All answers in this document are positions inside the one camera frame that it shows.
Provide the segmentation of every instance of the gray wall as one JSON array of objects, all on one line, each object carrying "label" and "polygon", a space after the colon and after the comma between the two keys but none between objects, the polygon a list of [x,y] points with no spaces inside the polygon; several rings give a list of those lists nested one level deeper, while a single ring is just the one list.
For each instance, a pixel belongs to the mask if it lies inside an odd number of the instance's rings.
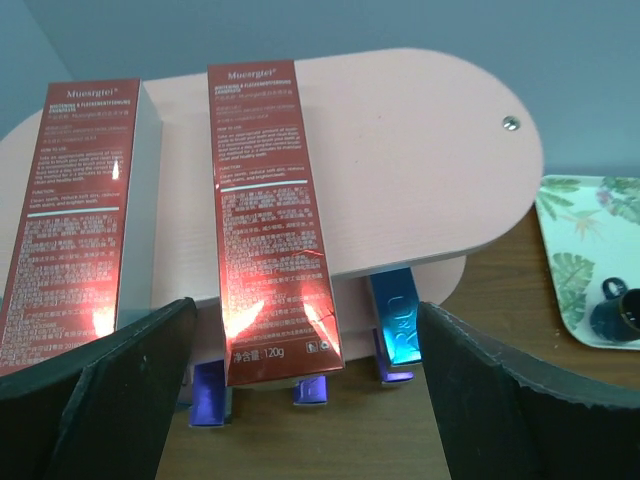
[{"label": "gray wall", "polygon": [[446,51],[522,98],[548,171],[640,176],[637,0],[24,1],[78,79],[397,46]]},{"label": "gray wall", "polygon": [[0,0],[0,139],[42,108],[49,82],[70,79],[22,0]]}]

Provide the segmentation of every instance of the toothpaste box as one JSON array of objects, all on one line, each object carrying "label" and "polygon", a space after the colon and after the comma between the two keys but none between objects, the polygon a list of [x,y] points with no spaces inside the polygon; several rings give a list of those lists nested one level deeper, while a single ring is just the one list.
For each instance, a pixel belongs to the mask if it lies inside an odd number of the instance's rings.
[{"label": "toothpaste box", "polygon": [[210,66],[209,98],[227,385],[339,370],[294,64]]},{"label": "toothpaste box", "polygon": [[149,312],[161,140],[140,80],[49,85],[0,310],[0,376]]}]

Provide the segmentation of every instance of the floral tray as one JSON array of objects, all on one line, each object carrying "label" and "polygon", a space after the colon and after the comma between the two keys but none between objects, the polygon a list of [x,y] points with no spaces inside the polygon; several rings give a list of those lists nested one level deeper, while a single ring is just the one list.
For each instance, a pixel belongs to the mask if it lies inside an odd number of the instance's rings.
[{"label": "floral tray", "polygon": [[640,350],[598,337],[589,318],[609,277],[640,288],[640,178],[548,175],[536,198],[562,321],[585,345]]}]

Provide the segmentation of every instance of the screw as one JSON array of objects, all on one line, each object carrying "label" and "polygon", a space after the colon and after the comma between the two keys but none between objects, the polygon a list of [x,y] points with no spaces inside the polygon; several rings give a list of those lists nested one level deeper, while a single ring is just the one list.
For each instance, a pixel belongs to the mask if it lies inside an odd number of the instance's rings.
[{"label": "screw", "polygon": [[514,117],[514,116],[509,115],[508,117],[504,117],[502,119],[502,126],[506,130],[509,130],[510,132],[513,132],[513,131],[518,130],[520,128],[520,120],[518,120],[518,117]]}]

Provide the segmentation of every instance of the mug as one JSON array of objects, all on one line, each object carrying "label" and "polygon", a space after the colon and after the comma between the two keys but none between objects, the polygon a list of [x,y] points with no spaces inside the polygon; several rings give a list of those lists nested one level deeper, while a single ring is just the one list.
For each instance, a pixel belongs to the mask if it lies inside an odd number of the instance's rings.
[{"label": "mug", "polygon": [[629,289],[620,278],[602,282],[605,300],[591,313],[591,328],[599,337],[614,342],[640,339],[640,288]]}]

